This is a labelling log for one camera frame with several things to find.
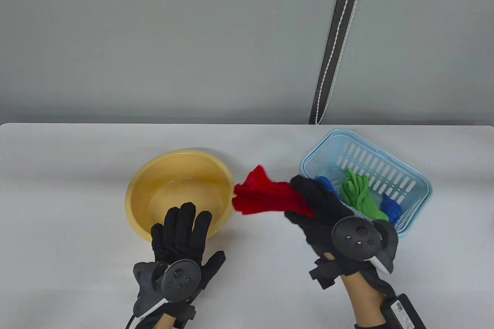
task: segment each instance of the human arm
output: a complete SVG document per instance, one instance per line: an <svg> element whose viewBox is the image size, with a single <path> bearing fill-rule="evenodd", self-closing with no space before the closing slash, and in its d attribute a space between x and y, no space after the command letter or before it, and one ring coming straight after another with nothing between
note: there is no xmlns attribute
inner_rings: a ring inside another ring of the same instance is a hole
<svg viewBox="0 0 494 329"><path fill-rule="evenodd" d="M331 253L324 253L324 257L328 260L335 259ZM352 303L359 327L377 327L386 324L381 313L384 295L371 287L360 272L349 276L341 275L341 281Z"/></svg>
<svg viewBox="0 0 494 329"><path fill-rule="evenodd" d="M174 317L164 314L161 319L159 319L159 322L156 323L153 329L172 329L174 323Z"/></svg>

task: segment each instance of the gloved hand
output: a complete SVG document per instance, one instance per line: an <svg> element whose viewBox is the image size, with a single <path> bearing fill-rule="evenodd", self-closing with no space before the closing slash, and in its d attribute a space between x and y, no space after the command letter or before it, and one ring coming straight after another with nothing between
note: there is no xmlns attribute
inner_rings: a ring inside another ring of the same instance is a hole
<svg viewBox="0 0 494 329"><path fill-rule="evenodd" d="M183 327L180 315L187 309L197 295L204 290L211 278L225 262L225 253L218 251L202 266L206 236L212 220L209 211L199 213L196 218L196 206L185 203L178 209L170 208L164 219L164 225L159 223L151 228L152 248L156 262L170 265L178 260L193 260L201 267L201 281L190 298L182 302L168 302L160 306L146 319L141 321L136 329L153 327L163 315L177 318L175 327Z"/></svg>
<svg viewBox="0 0 494 329"><path fill-rule="evenodd" d="M286 218L300 226L306 236L307 243L317 255L323 257L324 253L331 253L336 258L338 267L344 275L351 275L360 271L366 262L344 257L335 248L331 238L332 229L336 223L342 218L353 216L353 212L317 180L295 176L291 179L290 185L303 196L307 205L314 212L314 218L307 218L299 213L285 212Z"/></svg>

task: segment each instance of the wrist strap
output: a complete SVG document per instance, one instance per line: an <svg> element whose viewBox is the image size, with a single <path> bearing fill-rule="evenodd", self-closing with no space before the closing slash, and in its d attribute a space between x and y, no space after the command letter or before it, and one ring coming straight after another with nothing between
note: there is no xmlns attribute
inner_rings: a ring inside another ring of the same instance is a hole
<svg viewBox="0 0 494 329"><path fill-rule="evenodd" d="M326 257L321 257L314 262L317 267L309 271L312 280L317 280L322 289L327 289L335 284L335 279L340 276L341 270L336 260L328 260Z"/></svg>

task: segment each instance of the cable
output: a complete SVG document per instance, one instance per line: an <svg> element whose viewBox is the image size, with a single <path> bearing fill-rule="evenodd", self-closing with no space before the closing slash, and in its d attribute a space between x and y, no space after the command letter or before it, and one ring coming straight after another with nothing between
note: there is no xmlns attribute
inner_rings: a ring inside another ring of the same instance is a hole
<svg viewBox="0 0 494 329"><path fill-rule="evenodd" d="M324 107L323 114L321 114L321 119L318 121L319 103L320 103L320 99L321 99L321 92L323 91L324 80L326 80L326 73L327 73L328 68L330 66L331 59L333 57L333 52L335 51L335 47L336 47L336 44L337 44L337 39L338 39L338 34L339 34L339 28L340 28L340 25L341 25L341 21L343 20L343 16L345 14L346 6L348 4L348 0L345 0L345 4L344 4L344 7L343 7L343 12L341 13L341 17L340 17L339 22L338 22L337 32L336 32L336 35L335 35L335 41L333 42L333 47L332 47L332 50L331 50L330 58L328 60L328 64L326 65L326 69L324 71L323 80L321 81L321 86L319 87L319 96L317 97L317 107L316 107L316 122L315 122L316 125L321 124L321 122L323 121L324 114L326 113L326 109L328 109L328 105L329 105L330 100L331 100L331 98L333 96L333 90L335 89L335 82L336 82L337 75L338 75L339 65L340 65L340 62L341 62L341 56L342 56L343 50L345 48L345 43L346 43L346 38L348 36L348 31L350 30L350 26L352 25L353 15L355 14L355 9L357 7L357 1L358 0L355 0L354 3L353 3L353 9L352 9L352 13L350 15L350 20L348 22L348 27L346 28L345 37L343 39L343 44L341 45L341 51L340 51L340 54L339 54L339 57L338 57L338 63L337 63L337 67L335 69L335 75L333 75L332 83L331 83L331 86L330 86L330 93L329 93L329 96L328 96L328 100L326 101L326 105Z"/></svg>
<svg viewBox="0 0 494 329"><path fill-rule="evenodd" d="M132 316L130 317L130 320L129 320L129 322L127 323L127 326L125 327L125 329L129 329L129 328L130 328L130 324L132 324L132 322L134 321L134 319L135 319L135 316L134 316L134 315L132 315Z"/></svg>

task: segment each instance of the black strap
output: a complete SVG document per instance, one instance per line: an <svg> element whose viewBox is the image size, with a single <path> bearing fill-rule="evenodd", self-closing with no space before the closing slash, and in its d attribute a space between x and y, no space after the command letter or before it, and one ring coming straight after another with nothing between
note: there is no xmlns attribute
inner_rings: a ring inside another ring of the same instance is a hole
<svg viewBox="0 0 494 329"><path fill-rule="evenodd" d="M327 289L335 284L335 279L341 275L341 270L335 260L321 257L314 262L317 267L309 271L312 280L317 280L322 289Z"/></svg>
<svg viewBox="0 0 494 329"><path fill-rule="evenodd" d="M365 281L375 290L384 294L387 300L394 299L396 297L393 287L379 278L377 269L370 262L365 264L365 266L360 270L360 273L364 277Z"/></svg>

